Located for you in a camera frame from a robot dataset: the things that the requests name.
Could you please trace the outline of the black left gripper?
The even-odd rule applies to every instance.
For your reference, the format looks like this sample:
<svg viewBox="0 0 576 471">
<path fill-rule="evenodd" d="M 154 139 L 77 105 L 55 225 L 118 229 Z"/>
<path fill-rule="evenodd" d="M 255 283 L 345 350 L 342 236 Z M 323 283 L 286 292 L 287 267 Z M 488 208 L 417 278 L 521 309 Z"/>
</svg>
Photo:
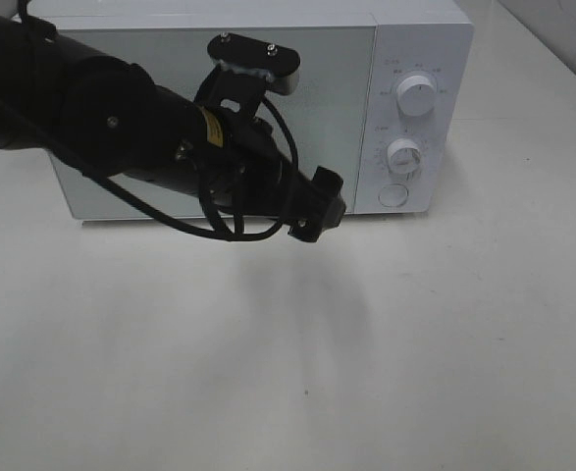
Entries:
<svg viewBox="0 0 576 471">
<path fill-rule="evenodd" d="M 220 68 L 200 84 L 193 100 L 198 134 L 188 140 L 200 207 L 208 218 L 225 212 L 276 219 L 287 209 L 288 234 L 314 243 L 345 214 L 343 179 L 322 166 L 312 181 L 292 171 L 273 127 L 257 117 L 267 90 L 263 78 Z"/>
</svg>

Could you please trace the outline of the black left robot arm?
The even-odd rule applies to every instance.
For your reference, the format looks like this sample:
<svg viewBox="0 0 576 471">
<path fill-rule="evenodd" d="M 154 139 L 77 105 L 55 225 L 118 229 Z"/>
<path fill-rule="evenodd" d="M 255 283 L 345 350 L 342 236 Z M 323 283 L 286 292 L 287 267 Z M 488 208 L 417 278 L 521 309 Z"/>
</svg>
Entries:
<svg viewBox="0 0 576 471">
<path fill-rule="evenodd" d="M 211 73 L 193 99 L 140 65 L 58 32 L 18 2 L 0 15 L 0 149 L 41 148 L 143 215 L 221 241 L 260 241 L 287 229 L 314 242 L 340 224 L 340 175 L 299 168 L 269 94 L 292 93 L 296 51 L 240 34 L 214 36 Z"/>
</svg>

